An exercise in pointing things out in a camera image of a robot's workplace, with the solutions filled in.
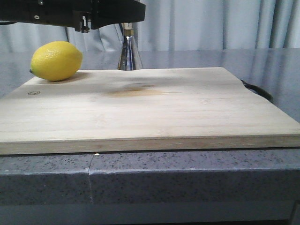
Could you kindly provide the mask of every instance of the yellow lemon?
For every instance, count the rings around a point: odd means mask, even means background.
[[[53,41],[38,48],[32,58],[30,71],[49,81],[71,77],[81,66],[83,54],[67,41]]]

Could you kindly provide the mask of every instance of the countertop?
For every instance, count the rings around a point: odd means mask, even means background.
[[[140,55],[143,68],[224,67],[300,122],[300,49]],[[0,53],[0,97],[32,78],[31,56]],[[81,69],[115,69],[119,56],[84,52]],[[289,219],[298,200],[300,148],[0,157],[0,224]]]

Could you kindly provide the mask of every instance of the cutting board surface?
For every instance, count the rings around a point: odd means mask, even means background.
[[[0,154],[300,146],[300,124],[224,68],[81,70],[0,99]]]

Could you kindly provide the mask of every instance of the curtain fold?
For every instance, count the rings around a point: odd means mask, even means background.
[[[141,0],[140,51],[300,47],[300,0]],[[49,25],[0,26],[0,52],[34,51],[67,40],[80,51],[119,51],[118,24],[88,34]]]

